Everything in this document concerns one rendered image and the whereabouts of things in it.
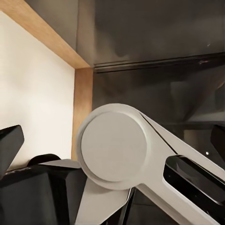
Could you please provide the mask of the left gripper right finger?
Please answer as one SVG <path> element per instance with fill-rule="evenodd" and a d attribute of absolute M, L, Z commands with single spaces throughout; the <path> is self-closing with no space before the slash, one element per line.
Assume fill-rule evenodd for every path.
<path fill-rule="evenodd" d="M 210 142 L 225 162 L 225 126 L 218 124 L 213 126 Z"/>

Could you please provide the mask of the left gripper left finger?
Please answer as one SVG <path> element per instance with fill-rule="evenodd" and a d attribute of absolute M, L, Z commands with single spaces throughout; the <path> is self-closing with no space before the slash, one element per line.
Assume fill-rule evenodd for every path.
<path fill-rule="evenodd" d="M 15 125 L 0 130 L 0 180 L 24 144 L 21 125 Z"/>

